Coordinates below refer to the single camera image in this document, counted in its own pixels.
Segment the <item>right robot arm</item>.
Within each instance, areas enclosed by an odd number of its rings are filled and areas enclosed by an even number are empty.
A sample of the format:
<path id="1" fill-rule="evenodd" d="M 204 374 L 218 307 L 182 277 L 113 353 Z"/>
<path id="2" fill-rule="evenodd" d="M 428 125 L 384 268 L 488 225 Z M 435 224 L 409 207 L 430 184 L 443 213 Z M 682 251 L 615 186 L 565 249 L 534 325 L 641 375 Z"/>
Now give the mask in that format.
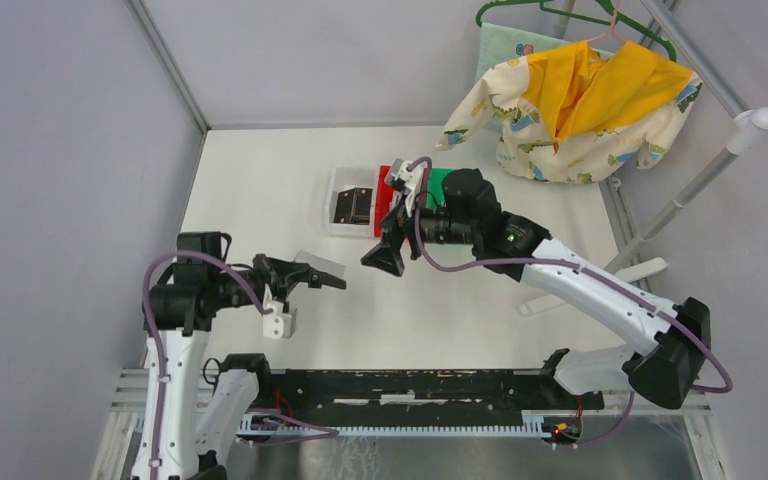
<path id="1" fill-rule="evenodd" d="M 592 264 L 549 230 L 504 210 L 494 186 L 477 169 L 457 169 L 442 181 L 444 203 L 424 208 L 425 170 L 394 166 L 385 182 L 396 202 L 380 222 L 381 240 L 361 263 L 400 277 L 402 245 L 411 256 L 426 244 L 468 245 L 470 267 L 483 267 L 554 295 L 598 321 L 623 345 L 587 352 L 561 349 L 537 382 L 540 400 L 562 408 L 577 395 L 630 390 L 676 410 L 701 390 L 697 378 L 711 359 L 710 309 L 689 297 L 680 304 L 634 288 Z"/>

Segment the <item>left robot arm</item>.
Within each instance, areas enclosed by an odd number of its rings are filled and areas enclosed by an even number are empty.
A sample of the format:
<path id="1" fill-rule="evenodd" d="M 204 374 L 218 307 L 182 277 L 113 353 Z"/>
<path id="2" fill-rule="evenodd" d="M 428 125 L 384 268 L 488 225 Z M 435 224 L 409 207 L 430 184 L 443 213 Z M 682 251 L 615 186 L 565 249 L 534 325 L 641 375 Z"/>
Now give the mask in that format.
<path id="1" fill-rule="evenodd" d="M 279 432 L 289 426 L 300 429 L 301 440 L 338 433 L 293 418 L 283 398 L 262 407 L 275 394 L 262 354 L 229 354 L 220 361 L 209 403 L 198 411 L 199 387 L 207 380 L 203 357 L 218 312 L 252 306 L 266 337 L 289 338 L 296 323 L 289 295 L 297 285 L 347 286 L 344 265 L 305 252 L 292 261 L 258 254 L 248 265 L 231 265 L 231 242 L 218 231 L 181 233 L 175 251 L 152 261 L 144 274 L 149 379 L 133 479 L 224 479 L 237 440 L 276 446 Z"/>

